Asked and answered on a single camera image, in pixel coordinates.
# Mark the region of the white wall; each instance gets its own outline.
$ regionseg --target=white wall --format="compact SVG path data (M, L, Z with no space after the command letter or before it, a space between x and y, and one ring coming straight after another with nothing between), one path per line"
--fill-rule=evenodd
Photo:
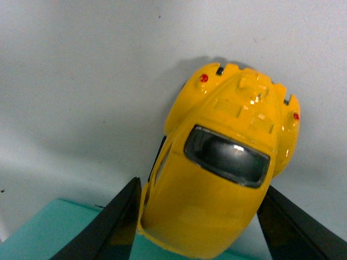
M106 205L132 177L144 182L182 84L221 61L297 95L300 140L273 185L347 239L346 10L345 1L0 1L0 238L54 198Z

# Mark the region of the yellow car body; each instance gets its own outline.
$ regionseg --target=yellow car body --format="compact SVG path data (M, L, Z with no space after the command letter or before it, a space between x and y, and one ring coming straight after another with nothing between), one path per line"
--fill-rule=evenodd
M199 69L165 122L138 232L191 258L225 251L294 152L300 106L285 95L284 86L252 69L219 63Z

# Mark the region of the teal surface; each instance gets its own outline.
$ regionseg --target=teal surface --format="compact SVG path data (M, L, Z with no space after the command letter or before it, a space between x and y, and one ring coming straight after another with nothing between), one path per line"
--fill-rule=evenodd
M187 260L187 258L176 253L162 249L160 246L153 244L144 236L135 235L134 243L130 254L130 260ZM213 258L214 260L255 260L255 258L246 258L226 251L221 255Z
M5 240L0 246L0 259L50 259L99 212L65 200L53 200Z

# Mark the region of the toy car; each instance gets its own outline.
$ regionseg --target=toy car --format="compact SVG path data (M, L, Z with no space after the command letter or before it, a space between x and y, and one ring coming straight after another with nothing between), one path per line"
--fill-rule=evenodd
M192 258L214 258L229 247L293 154L300 106L285 95L284 86L252 69L199 69L165 122L138 232Z

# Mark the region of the rear window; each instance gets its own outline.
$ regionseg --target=rear window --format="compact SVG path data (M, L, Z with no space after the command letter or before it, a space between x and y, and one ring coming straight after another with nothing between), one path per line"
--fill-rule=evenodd
M201 126L191 131L184 153L202 168L252 188L262 184L270 162L266 154Z

